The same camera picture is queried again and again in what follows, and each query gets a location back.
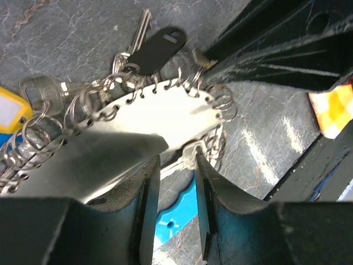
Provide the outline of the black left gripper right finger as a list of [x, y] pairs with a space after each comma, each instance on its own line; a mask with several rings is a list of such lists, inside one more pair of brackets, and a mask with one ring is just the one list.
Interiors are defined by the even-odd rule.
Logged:
[[207, 264], [275, 264], [276, 236], [265, 224], [267, 203], [219, 174], [196, 156], [196, 197], [202, 259]]

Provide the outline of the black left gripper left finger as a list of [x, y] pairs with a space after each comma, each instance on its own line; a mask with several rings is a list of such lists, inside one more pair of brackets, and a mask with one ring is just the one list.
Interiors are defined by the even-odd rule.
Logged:
[[84, 206], [88, 230], [83, 264], [152, 263], [160, 170], [156, 155], [105, 193], [105, 203]]

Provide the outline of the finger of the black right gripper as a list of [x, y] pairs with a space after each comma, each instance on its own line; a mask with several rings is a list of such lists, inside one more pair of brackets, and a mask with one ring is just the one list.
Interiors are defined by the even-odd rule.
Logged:
[[256, 38], [268, 34], [313, 1], [250, 1], [217, 40], [205, 50], [209, 59], [224, 60]]
[[288, 50], [229, 59], [208, 70], [209, 84], [255, 81], [306, 91], [331, 91], [352, 76], [352, 32], [328, 36]]

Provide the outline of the silver key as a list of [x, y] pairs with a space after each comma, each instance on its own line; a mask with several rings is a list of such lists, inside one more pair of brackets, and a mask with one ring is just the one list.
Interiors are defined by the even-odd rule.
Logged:
[[194, 170], [197, 151], [205, 153], [207, 151], [204, 140], [194, 141], [183, 148], [181, 156], [170, 165], [161, 169], [160, 178], [163, 180], [176, 171], [184, 169]]

